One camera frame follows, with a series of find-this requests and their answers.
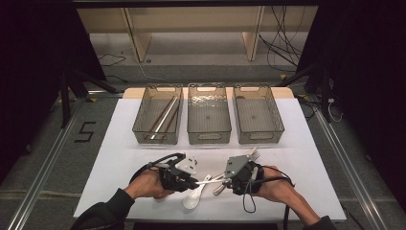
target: bin containing utensils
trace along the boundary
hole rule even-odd
[[[189,143],[229,143],[231,122],[225,84],[190,83],[188,88]]]
[[[233,105],[240,144],[279,143],[282,118],[268,83],[238,83]]]
[[[183,104],[182,84],[148,84],[132,131],[140,144],[176,145]]]

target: person's left hand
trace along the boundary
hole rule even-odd
[[[174,193],[174,191],[165,190],[162,187],[158,169],[155,167],[143,171],[124,190],[133,199],[138,197],[161,199]]]

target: white table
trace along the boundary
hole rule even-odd
[[[179,132],[175,146],[139,145],[132,126],[137,115],[140,99],[120,99],[101,144],[99,155],[79,201],[74,217],[93,204],[107,201],[117,188],[124,188],[130,177],[144,164],[175,152],[192,154],[197,160],[197,175],[202,180],[206,174],[215,176],[224,172],[229,156],[244,154],[253,145],[240,145],[237,141],[233,103],[229,101],[232,123],[230,143],[219,146],[191,146],[187,133],[187,104],[184,103]],[[276,99],[285,132],[278,144],[257,145],[262,165],[276,165],[287,173],[296,190],[301,193],[320,216],[329,215],[333,221],[344,221],[346,216],[328,178],[319,151],[308,129],[304,114],[296,99]],[[139,198],[132,206],[128,219],[137,221],[212,221],[212,222],[281,222],[284,205],[254,197],[257,211],[246,213],[242,207],[242,195],[233,195],[226,189],[219,196],[212,191],[218,184],[209,184],[203,190],[198,206],[186,209],[182,199],[190,193],[175,193],[163,200]],[[249,196],[247,209],[252,209]],[[298,217],[290,212],[290,220]]]

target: white plastic spoon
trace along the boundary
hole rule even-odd
[[[212,176],[210,174],[206,175],[206,177],[204,177],[203,181],[208,181],[212,178]],[[194,189],[190,194],[188,194],[188,196],[186,196],[183,199],[183,206],[185,206],[185,208],[187,209],[193,209],[197,206],[197,204],[200,201],[200,196],[202,194],[202,190],[204,188],[205,184],[200,185],[198,188]]]

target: dark long sleeve shirt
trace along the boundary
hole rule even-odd
[[[79,229],[110,229],[123,230],[124,220],[134,200],[122,189],[107,202],[97,203],[78,217],[71,230]],[[317,223],[307,226],[304,230],[336,229],[329,217],[323,217]]]

